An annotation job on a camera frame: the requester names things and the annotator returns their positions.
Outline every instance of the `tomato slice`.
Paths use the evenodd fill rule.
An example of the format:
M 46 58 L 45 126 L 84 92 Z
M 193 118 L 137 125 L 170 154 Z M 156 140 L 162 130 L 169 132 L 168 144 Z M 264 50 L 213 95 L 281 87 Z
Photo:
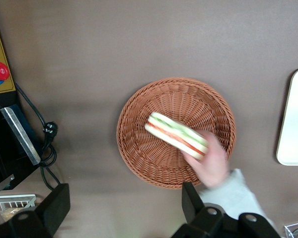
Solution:
M 147 122 L 147 124 L 151 127 L 153 127 L 156 130 L 159 130 L 160 132 L 162 132 L 163 134 L 166 134 L 167 136 L 169 136 L 172 139 L 175 139 L 179 142 L 181 142 L 182 144 L 186 145 L 187 147 L 189 147 L 191 150 L 194 150 L 195 152 L 199 153 L 202 156 L 205 156 L 205 153 L 203 153 L 202 151 L 198 150 L 197 148 L 195 148 L 194 146 L 190 145 L 188 142 L 186 142 L 184 139 L 182 139 L 180 136 L 177 136 L 175 134 L 172 134 L 171 132 L 168 132 L 150 122 Z

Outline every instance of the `power cord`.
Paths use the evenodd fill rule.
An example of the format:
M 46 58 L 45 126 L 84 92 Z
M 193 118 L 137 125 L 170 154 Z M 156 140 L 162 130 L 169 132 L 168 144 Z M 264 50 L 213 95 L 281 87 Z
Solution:
M 50 166 L 55 163 L 57 159 L 57 152 L 54 149 L 52 145 L 52 141 L 54 140 L 54 137 L 58 133 L 58 126 L 55 122 L 45 122 L 44 118 L 42 117 L 41 113 L 37 110 L 37 108 L 34 106 L 34 104 L 30 101 L 30 99 L 26 96 L 24 91 L 20 88 L 20 86 L 17 83 L 14 83 L 15 87 L 19 91 L 19 93 L 23 96 L 23 98 L 26 100 L 26 102 L 30 105 L 30 107 L 33 109 L 35 114 L 38 116 L 38 118 L 41 121 L 41 124 L 43 125 L 43 132 L 44 132 L 44 144 L 43 144 L 43 155 L 46 154 L 48 151 L 50 151 L 50 154 L 46 158 L 41 158 L 41 162 L 39 163 L 39 167 L 41 170 L 41 176 L 43 179 L 44 184 L 47 188 L 53 191 L 53 187 L 47 182 L 44 170 L 46 170 L 51 177 L 56 181 L 57 184 L 60 184 L 61 182 L 59 179 L 55 176 L 55 174 L 50 170 Z

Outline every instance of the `hand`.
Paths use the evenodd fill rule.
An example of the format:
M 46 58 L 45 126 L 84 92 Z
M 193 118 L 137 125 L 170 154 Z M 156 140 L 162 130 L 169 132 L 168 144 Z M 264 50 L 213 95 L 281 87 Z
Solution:
M 208 151 L 200 161 L 182 151 L 184 159 L 207 188 L 218 186 L 229 176 L 226 151 L 211 132 L 202 129 L 195 131 L 208 141 Z

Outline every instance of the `bread slice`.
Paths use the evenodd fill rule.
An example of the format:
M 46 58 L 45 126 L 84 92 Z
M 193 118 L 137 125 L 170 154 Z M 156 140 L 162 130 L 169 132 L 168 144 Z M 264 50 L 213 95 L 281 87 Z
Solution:
M 153 112 L 145 129 L 156 137 L 200 160 L 206 154 L 208 142 L 200 134 L 182 123 Z

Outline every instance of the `round wicker basket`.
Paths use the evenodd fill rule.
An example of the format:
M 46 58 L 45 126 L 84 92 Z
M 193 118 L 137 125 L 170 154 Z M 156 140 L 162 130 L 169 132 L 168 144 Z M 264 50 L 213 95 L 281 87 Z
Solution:
M 235 122 L 223 97 L 195 79 L 161 79 L 141 88 L 129 99 L 117 125 L 120 154 L 144 181 L 171 189 L 180 189 L 184 181 L 200 184 L 180 150 L 145 130 L 152 112 L 214 133 L 228 157 L 231 155 L 236 140 Z

